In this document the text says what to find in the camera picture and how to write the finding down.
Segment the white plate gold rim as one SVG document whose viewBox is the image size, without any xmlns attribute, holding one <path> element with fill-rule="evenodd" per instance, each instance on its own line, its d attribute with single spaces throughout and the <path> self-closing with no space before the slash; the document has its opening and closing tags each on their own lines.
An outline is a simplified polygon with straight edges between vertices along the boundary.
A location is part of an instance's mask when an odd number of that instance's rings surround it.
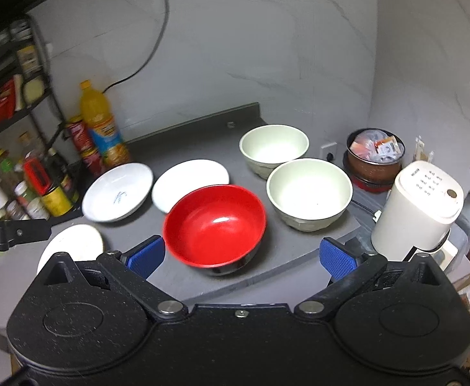
<svg viewBox="0 0 470 386">
<path fill-rule="evenodd" d="M 50 241 L 40 257 L 37 273 L 55 253 L 68 253 L 75 262 L 94 261 L 105 250 L 100 232 L 86 224 L 73 225 Z"/>
</svg>

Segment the white plate blue print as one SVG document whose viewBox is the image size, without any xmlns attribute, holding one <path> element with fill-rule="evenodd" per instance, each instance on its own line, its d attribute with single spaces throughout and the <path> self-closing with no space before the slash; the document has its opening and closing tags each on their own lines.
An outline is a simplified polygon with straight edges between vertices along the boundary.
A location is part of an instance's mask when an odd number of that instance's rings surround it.
<svg viewBox="0 0 470 386">
<path fill-rule="evenodd" d="M 98 223 L 122 220 L 145 202 L 153 181 L 152 170 L 142 163 L 116 166 L 88 188 L 81 204 L 82 213 Z"/>
</svg>

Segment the cream bowl front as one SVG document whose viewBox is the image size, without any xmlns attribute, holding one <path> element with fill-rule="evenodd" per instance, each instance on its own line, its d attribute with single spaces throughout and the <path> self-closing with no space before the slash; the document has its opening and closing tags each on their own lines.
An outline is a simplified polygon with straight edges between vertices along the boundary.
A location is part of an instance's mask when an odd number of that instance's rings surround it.
<svg viewBox="0 0 470 386">
<path fill-rule="evenodd" d="M 337 221 L 353 198 L 349 176 L 318 159 L 297 159 L 273 170 L 267 197 L 279 217 L 300 232 L 311 233 Z"/>
</svg>

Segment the cream bowl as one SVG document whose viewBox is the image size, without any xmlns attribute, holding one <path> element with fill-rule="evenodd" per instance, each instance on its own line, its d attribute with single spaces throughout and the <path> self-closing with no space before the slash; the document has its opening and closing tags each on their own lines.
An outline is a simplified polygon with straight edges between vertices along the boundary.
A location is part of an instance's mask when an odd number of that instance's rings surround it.
<svg viewBox="0 0 470 386">
<path fill-rule="evenodd" d="M 311 233 L 337 221 L 353 198 L 349 176 L 318 159 L 297 159 L 273 170 L 267 197 L 279 217 L 300 232 Z"/>
<path fill-rule="evenodd" d="M 302 130 L 285 124 L 256 127 L 244 134 L 239 143 L 247 166 L 262 179 L 267 179 L 281 164 L 302 157 L 309 146 L 309 138 Z"/>
</svg>

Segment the white plate plain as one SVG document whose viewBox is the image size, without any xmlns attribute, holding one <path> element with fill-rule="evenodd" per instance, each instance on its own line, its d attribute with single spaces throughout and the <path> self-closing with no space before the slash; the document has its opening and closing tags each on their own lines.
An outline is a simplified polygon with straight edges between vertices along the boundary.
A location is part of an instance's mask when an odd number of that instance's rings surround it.
<svg viewBox="0 0 470 386">
<path fill-rule="evenodd" d="M 217 161 L 185 161 L 172 166 L 157 179 L 152 188 L 152 202 L 167 214 L 186 194 L 202 187 L 229 183 L 229 172 Z"/>
</svg>

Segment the cream bowl back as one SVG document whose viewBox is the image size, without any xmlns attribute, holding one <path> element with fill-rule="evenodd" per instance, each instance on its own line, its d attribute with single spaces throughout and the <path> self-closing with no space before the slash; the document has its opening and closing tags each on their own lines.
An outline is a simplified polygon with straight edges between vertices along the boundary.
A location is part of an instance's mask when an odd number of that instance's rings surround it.
<svg viewBox="0 0 470 386">
<path fill-rule="evenodd" d="M 302 130 L 285 124 L 256 127 L 244 134 L 239 143 L 247 166 L 262 179 L 267 179 L 281 164 L 302 157 L 309 146 L 309 138 Z"/>
</svg>

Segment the white seasoning bottle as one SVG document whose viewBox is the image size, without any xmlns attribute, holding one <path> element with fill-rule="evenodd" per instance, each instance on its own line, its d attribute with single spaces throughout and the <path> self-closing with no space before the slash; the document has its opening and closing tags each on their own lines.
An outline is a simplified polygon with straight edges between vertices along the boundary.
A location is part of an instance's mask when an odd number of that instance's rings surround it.
<svg viewBox="0 0 470 386">
<path fill-rule="evenodd" d="M 32 219 L 48 220 L 50 218 L 50 214 L 46 210 L 41 199 L 24 180 L 22 180 L 15 186 L 14 193 L 17 195 L 18 202 L 28 212 L 28 215 Z"/>
</svg>

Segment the white electric kettle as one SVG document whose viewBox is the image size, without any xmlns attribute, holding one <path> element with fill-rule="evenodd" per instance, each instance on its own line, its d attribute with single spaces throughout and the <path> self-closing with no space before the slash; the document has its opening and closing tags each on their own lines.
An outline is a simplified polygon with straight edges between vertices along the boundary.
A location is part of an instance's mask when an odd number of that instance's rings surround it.
<svg viewBox="0 0 470 386">
<path fill-rule="evenodd" d="M 414 161 L 396 177 L 370 240 L 391 262 L 417 250 L 440 249 L 464 205 L 461 185 L 426 161 Z"/>
</svg>

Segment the brown bowl with packets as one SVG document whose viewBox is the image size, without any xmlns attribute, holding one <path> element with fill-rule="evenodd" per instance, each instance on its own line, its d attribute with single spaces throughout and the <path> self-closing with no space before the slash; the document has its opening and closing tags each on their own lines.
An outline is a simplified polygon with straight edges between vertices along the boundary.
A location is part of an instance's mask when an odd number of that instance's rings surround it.
<svg viewBox="0 0 470 386">
<path fill-rule="evenodd" d="M 394 133 L 362 128 L 347 137 L 343 167 L 357 187 L 369 193 L 384 193 L 401 171 L 404 155 L 403 140 Z"/>
</svg>

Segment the red drink can lower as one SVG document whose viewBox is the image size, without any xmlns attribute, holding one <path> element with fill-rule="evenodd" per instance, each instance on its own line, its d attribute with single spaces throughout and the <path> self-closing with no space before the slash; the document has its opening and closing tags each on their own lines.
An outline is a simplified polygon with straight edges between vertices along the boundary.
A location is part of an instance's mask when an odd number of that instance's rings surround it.
<svg viewBox="0 0 470 386">
<path fill-rule="evenodd" d="M 97 147 L 90 148 L 81 154 L 83 163 L 94 177 L 99 177 L 106 172 L 106 166 Z"/>
</svg>

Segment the red drink can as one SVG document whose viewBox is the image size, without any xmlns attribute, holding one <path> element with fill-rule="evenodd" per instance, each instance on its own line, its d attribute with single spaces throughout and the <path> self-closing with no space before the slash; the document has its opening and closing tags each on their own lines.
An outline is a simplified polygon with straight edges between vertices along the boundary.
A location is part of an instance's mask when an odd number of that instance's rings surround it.
<svg viewBox="0 0 470 386">
<path fill-rule="evenodd" d="M 81 154 L 83 163 L 94 177 L 99 177 L 106 172 L 106 166 L 97 147 L 90 148 Z"/>
<path fill-rule="evenodd" d="M 94 148 L 94 142 L 81 115 L 73 116 L 67 120 L 66 128 L 79 153 L 83 153 Z"/>
</svg>

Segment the red drink can upper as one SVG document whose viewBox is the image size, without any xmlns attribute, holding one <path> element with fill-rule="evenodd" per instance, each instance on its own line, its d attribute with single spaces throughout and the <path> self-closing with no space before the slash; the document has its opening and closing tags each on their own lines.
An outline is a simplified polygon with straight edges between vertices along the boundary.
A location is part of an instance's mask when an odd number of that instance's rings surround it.
<svg viewBox="0 0 470 386">
<path fill-rule="evenodd" d="M 79 153 L 83 153 L 94 148 L 94 142 L 81 115 L 73 116 L 67 120 L 66 128 Z"/>
</svg>

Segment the orange juice bottle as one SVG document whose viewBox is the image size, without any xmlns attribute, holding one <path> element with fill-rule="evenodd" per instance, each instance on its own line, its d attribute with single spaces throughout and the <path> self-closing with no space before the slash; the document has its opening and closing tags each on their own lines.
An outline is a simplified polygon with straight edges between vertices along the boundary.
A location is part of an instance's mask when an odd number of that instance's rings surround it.
<svg viewBox="0 0 470 386">
<path fill-rule="evenodd" d="M 115 123 L 105 94 L 96 90 L 90 80 L 80 83 L 80 112 L 94 144 L 107 168 L 127 164 L 131 155 Z"/>
</svg>

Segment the white wall socket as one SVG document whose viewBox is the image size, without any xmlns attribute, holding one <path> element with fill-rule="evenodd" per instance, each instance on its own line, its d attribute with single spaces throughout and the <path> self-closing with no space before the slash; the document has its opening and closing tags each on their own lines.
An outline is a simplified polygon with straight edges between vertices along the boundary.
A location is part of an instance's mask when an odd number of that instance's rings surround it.
<svg viewBox="0 0 470 386">
<path fill-rule="evenodd" d="M 326 142 L 320 146 L 320 158 L 324 161 L 333 162 L 338 152 L 336 142 Z"/>
</svg>

